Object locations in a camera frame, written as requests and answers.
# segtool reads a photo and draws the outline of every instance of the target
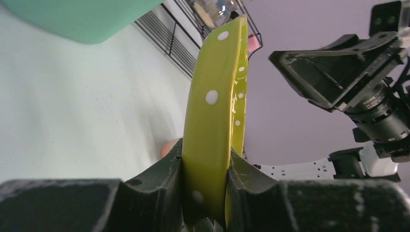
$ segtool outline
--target white table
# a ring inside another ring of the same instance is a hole
[[[189,86],[135,25],[85,45],[0,6],[0,182],[139,174],[182,136]]]

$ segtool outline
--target pink sponge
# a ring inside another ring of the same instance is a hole
[[[254,34],[248,37],[248,51],[254,52],[256,49],[260,48],[261,45],[259,44],[258,38]]]

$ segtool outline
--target green container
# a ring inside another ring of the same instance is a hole
[[[86,44],[99,44],[164,0],[0,0],[18,17]]]

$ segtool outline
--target pink object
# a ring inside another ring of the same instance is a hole
[[[259,44],[258,38],[254,34],[248,37],[248,51],[254,52],[256,49],[260,48],[261,45]]]
[[[162,150],[161,150],[161,158],[164,158],[164,157],[169,153],[169,151],[175,146],[175,144],[178,142],[178,140],[179,140],[180,138],[173,139],[173,140],[167,142],[167,143],[164,145],[164,147],[162,147]]]

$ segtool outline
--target black wire shelf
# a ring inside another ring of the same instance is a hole
[[[212,31],[199,17],[193,8],[194,0],[173,0],[190,24],[204,40]],[[256,36],[260,47],[253,51],[250,58],[257,50],[262,48],[262,36],[253,22],[245,6],[239,4],[236,11],[239,15],[247,15],[249,35]],[[197,41],[192,37],[176,17],[171,13],[165,4],[146,13],[135,24],[150,38],[150,40],[162,50],[184,73],[192,78],[195,69],[196,58],[202,45],[202,41]]]

